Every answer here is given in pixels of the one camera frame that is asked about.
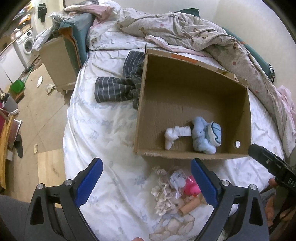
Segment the person's right hand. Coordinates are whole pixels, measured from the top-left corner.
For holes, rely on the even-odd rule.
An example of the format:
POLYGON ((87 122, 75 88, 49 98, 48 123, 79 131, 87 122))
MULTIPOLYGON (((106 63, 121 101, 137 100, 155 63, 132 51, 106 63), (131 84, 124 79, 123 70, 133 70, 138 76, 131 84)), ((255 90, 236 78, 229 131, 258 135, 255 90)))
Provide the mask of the person's right hand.
MULTIPOLYGON (((274 178, 269 179, 268 183, 272 188, 276 188, 278 185, 274 178)), ((273 195, 269 198, 269 200, 266 204, 266 207, 265 207, 265 214, 266 214, 266 218, 267 218, 267 226, 268 227, 271 227, 273 225, 273 220, 276 217, 274 203, 275 203, 275 195, 273 195)), ((291 209, 291 208, 287 209, 280 214, 280 219, 284 222, 291 221, 294 214, 295 214, 295 208, 294 209, 291 209)))

